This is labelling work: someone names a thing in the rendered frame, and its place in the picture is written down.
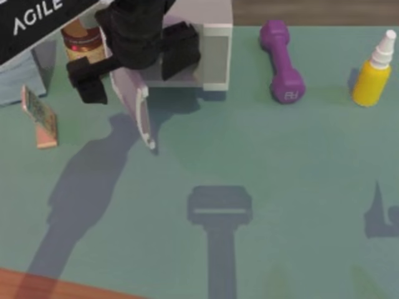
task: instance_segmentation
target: dumbbell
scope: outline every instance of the dumbbell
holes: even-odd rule
[[[271,54],[276,70],[271,84],[272,94],[283,104],[298,101],[305,94],[306,87],[289,58],[287,44],[290,38],[287,26],[280,20],[267,21],[259,37],[262,48]]]

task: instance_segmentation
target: table surface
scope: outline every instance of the table surface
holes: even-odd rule
[[[150,90],[157,154],[108,79],[108,106],[81,103],[58,45],[46,101],[59,116],[60,146],[36,149],[21,108],[0,110],[0,267],[153,299],[211,299],[207,260],[222,256],[209,262],[210,275],[221,283],[235,267],[226,288],[237,298],[396,298],[398,59],[377,106],[360,108],[349,93],[386,29],[291,28],[307,93],[283,106],[269,94],[259,28],[235,28],[224,101]],[[215,209],[218,196],[219,207],[252,218],[215,240],[229,217],[216,213],[205,230],[188,216],[188,199]]]

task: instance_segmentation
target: brown jar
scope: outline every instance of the brown jar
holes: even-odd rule
[[[78,19],[65,26],[62,30],[68,59],[75,60],[87,56],[90,63],[105,58],[105,50],[99,27],[85,29]]]

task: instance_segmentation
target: yellow bottle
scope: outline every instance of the yellow bottle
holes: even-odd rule
[[[395,31],[388,30],[371,59],[363,64],[352,92],[356,104],[371,107],[378,103],[392,71],[390,62],[396,37]]]

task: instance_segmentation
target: white nozzle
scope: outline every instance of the white nozzle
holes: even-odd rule
[[[397,39],[397,34],[393,30],[388,30],[385,33],[385,36],[380,41],[378,46],[376,46],[372,58],[370,59],[370,63],[376,69],[386,69],[389,67],[395,46],[395,40]]]

